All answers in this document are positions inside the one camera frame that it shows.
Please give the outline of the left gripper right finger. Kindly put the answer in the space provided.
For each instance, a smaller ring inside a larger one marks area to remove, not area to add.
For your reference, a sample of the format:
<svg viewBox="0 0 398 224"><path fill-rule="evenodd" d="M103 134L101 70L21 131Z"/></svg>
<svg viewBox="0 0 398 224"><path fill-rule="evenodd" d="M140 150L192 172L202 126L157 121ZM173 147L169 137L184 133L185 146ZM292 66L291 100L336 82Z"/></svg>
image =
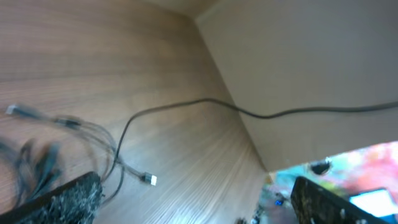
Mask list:
<svg viewBox="0 0 398 224"><path fill-rule="evenodd" d="M299 223L387 224L306 177L297 177L290 196Z"/></svg>

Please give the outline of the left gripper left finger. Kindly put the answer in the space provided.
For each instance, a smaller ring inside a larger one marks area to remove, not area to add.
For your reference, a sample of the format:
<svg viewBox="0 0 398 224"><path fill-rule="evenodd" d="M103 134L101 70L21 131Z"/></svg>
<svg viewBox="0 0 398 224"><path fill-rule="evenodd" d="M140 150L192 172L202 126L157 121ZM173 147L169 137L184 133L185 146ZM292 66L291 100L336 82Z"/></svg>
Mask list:
<svg viewBox="0 0 398 224"><path fill-rule="evenodd" d="M100 176L87 172L1 215L1 224L93 223L102 198Z"/></svg>

